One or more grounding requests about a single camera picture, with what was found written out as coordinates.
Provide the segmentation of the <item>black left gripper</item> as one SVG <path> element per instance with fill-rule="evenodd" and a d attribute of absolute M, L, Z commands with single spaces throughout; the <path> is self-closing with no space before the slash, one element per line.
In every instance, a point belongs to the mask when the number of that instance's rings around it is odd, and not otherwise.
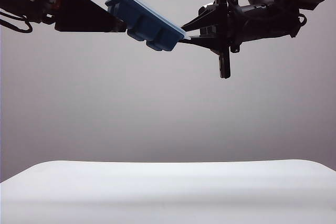
<path fill-rule="evenodd" d="M 27 19 L 30 22 L 55 23 L 63 32 L 124 33 L 127 23 L 91 0 L 28 0 Z"/>

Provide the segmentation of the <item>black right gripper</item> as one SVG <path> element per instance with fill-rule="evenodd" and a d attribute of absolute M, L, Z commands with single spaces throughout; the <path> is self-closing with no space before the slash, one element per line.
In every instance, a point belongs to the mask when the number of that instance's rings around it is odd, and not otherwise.
<path fill-rule="evenodd" d="M 298 24 L 298 11 L 281 7 L 275 0 L 248 2 L 240 6 L 238 0 L 214 0 L 214 4 L 201 6 L 198 16 L 181 27 L 193 31 L 213 26 L 214 35 L 191 36 L 179 42 L 217 53 L 221 78 L 230 77 L 229 54 L 238 53 L 243 42 L 281 37 Z"/>

